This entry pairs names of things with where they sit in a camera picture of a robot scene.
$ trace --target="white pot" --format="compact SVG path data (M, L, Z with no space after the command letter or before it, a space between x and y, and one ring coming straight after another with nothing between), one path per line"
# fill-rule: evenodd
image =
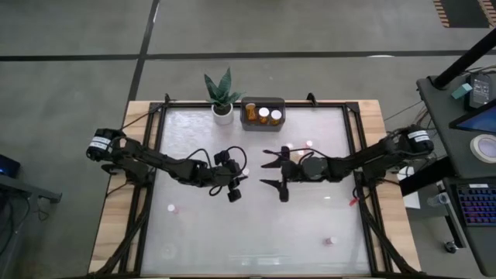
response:
M231 124L234 120L233 104L231 104L231 110L226 115L218 115L217 113L215 113L214 105L212 105L212 114L214 115L215 123L217 123L218 125Z

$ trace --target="black pole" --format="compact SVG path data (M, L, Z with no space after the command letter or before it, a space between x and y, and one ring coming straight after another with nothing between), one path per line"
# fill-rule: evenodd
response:
M496 29L490 31L489 34L476 43L475 46L472 46L462 57L458 58L455 63L440 74L433 82L434 87L439 90L444 88L454 78L461 75L470 65L492 50L493 47L496 47Z

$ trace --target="gray container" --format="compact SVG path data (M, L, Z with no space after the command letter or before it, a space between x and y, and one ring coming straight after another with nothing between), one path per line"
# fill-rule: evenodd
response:
M260 123L259 118L257 117L256 121L250 121L246 117L245 106L254 103L256 106L257 116L258 110L260 108L268 108L269 109L269 121L266 124ZM279 121L279 125L274 126L270 124L271 118L270 113L273 110L278 110L281 112L281 120ZM285 111L285 102L283 98L265 98L265 97L245 97L241 99L241 113L240 120L243 124L243 129L245 131L257 131L257 132L279 132L286 121L286 111Z

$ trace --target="concrete floor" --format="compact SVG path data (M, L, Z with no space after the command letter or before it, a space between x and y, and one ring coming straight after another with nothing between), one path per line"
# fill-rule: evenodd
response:
M0 56L139 53L151 0L0 0ZM489 29L445 29L430 0L162 0L149 53L465 50ZM415 80L456 57L147 61L138 100L205 99L204 73L232 68L248 95L376 98L386 118L419 100ZM480 64L494 64L485 57ZM118 127L136 62L0 62L0 153L22 179L62 191L50 218L26 221L18 278L85 274L108 176L84 152L98 127ZM419 105L386 122L409 124ZM482 277L469 250L445 253L438 219L412 222L429 274Z

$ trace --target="keyboard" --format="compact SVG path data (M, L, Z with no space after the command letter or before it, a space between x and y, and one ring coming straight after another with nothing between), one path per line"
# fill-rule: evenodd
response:
M496 226L496 188L457 185L456 193L467 226Z

